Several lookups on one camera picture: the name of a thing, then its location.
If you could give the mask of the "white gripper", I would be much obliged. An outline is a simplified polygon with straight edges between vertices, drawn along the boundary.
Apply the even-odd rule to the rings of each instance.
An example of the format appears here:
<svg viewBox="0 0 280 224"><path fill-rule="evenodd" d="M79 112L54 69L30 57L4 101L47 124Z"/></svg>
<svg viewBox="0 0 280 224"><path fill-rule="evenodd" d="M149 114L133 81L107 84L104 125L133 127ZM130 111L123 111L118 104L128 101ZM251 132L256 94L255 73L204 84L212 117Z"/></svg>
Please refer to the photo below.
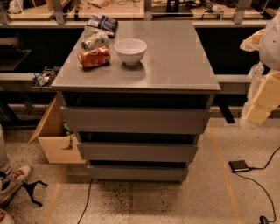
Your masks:
<svg viewBox="0 0 280 224"><path fill-rule="evenodd" d="M264 29L244 39L240 48L245 52L260 50ZM244 103L239 125L245 129L259 127L280 105L280 72L272 70L262 78L252 80Z"/></svg>

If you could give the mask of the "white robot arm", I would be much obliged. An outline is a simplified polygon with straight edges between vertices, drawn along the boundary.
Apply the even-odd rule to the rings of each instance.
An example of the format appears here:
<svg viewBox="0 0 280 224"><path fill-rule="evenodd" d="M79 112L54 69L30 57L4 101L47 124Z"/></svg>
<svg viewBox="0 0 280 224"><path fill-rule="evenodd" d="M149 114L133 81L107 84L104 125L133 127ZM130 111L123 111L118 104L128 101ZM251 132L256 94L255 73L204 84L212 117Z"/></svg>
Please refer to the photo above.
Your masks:
<svg viewBox="0 0 280 224"><path fill-rule="evenodd" d="M251 84L239 124L253 129L260 126L280 106L280 12L264 29L242 41L246 52L259 52L259 62L248 73Z"/></svg>

